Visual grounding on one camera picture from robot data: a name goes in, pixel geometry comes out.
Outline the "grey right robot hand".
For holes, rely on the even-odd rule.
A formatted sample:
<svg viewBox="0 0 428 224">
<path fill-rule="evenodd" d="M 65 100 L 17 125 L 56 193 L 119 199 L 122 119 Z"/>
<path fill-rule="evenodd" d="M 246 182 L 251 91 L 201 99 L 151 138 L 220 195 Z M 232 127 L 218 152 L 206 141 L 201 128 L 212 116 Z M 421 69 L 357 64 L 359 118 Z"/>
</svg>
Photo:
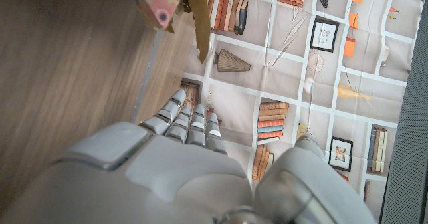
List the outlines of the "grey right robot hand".
<svg viewBox="0 0 428 224">
<path fill-rule="evenodd" d="M 138 125 L 117 122 L 65 149 L 2 223 L 374 223 L 356 191 L 301 136 L 252 188 L 215 114 L 176 91 Z"/>
</svg>

